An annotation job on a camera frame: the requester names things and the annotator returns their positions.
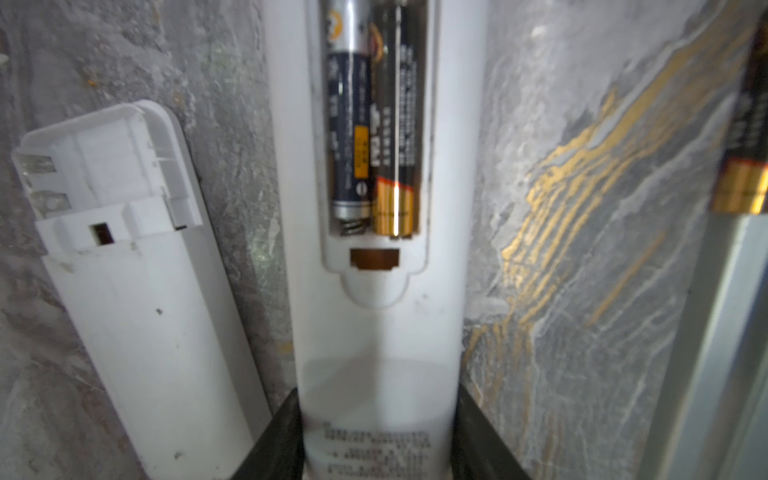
silver battery top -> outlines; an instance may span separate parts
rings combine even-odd
[[[370,0],[328,0],[328,53],[369,54]]]

marble surface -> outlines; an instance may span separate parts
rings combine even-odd
[[[537,480],[632,478],[762,2],[492,0],[464,382]],[[296,383],[259,0],[0,0],[0,477],[141,478],[10,150],[179,117],[270,404]]]

white plastic battery cover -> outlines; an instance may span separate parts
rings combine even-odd
[[[487,1],[429,0],[419,228],[329,226],[320,0],[264,25],[304,445],[314,478],[445,478],[458,391]],[[351,249],[397,249],[358,270]]]
[[[120,104],[26,134],[13,159],[149,478],[229,478],[270,414],[175,116]]]

brown rectangular slot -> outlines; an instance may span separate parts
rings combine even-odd
[[[96,237],[96,243],[99,245],[109,245],[110,243],[114,243],[112,232],[109,231],[109,227],[107,227],[106,223],[96,223],[95,225],[91,225],[91,232],[93,232],[94,237]]]
[[[400,250],[396,248],[352,248],[349,263],[360,270],[391,270],[400,264]]]

black and gold battery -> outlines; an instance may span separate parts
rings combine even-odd
[[[372,8],[373,231],[389,237],[408,237],[418,224],[425,4],[383,0]]]
[[[719,214],[768,211],[768,18],[755,35],[733,113],[710,209]]]
[[[370,12],[370,0],[328,1],[328,147],[342,235],[363,233],[371,217]]]

